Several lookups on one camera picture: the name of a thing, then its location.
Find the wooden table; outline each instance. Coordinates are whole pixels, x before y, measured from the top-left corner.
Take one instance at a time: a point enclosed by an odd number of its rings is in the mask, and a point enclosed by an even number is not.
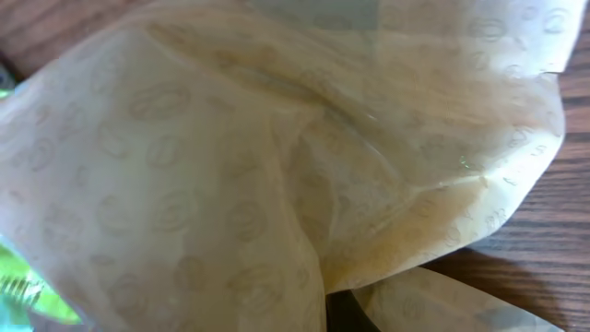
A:
[[[0,0],[0,50],[28,76],[149,0]],[[506,226],[428,264],[568,331],[590,331],[590,11],[561,76],[565,144]]]

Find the crumpled paper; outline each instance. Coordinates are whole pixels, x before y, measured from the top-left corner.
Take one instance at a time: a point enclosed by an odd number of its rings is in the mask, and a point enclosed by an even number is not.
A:
[[[397,274],[496,231],[548,167],[583,12],[146,7],[4,102],[0,232],[104,331],[323,331],[325,294],[363,287],[383,331],[439,331],[453,306],[408,302],[428,288],[407,276],[453,282]],[[557,329],[498,326],[483,313],[531,315],[455,288],[453,331]]]

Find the brown paper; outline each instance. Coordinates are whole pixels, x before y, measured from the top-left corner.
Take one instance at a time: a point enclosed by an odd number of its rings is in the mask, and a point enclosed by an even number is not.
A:
[[[48,65],[3,104],[0,232],[105,331],[307,332],[496,231],[584,2],[329,3],[163,2]]]

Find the greasy paper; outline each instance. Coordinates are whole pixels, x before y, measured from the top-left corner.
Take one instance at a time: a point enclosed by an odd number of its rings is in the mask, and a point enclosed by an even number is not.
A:
[[[55,60],[2,107],[0,232],[104,331],[307,332],[496,231],[584,3],[343,4],[162,2]]]

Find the paper sheet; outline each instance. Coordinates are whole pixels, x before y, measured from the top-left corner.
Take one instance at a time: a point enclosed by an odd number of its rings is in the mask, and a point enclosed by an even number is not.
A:
[[[583,12],[147,7],[3,103],[0,232],[104,331],[325,330],[326,293],[514,213],[563,140]]]

